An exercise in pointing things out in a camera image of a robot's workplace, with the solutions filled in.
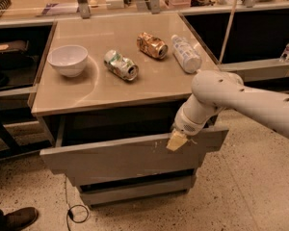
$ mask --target can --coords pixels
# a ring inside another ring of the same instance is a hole
[[[119,78],[132,81],[138,75],[138,67],[129,58],[123,57],[117,50],[110,50],[105,54],[104,64]]]
[[[168,52],[168,46],[161,39],[146,32],[138,35],[137,46],[141,51],[155,59],[163,59]]]

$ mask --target bowl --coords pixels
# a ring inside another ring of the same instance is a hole
[[[80,45],[65,45],[51,51],[47,56],[49,64],[66,77],[76,77],[85,69],[88,51]]]

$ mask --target speckled floor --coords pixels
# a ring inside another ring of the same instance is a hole
[[[223,111],[218,124],[230,129],[228,136],[219,152],[206,156],[188,193],[96,207],[84,223],[69,222],[70,229],[289,231],[289,141],[234,111]],[[0,208],[39,210],[26,230],[67,230],[66,200],[82,204],[38,153],[0,161]],[[82,218],[85,212],[75,214]]]

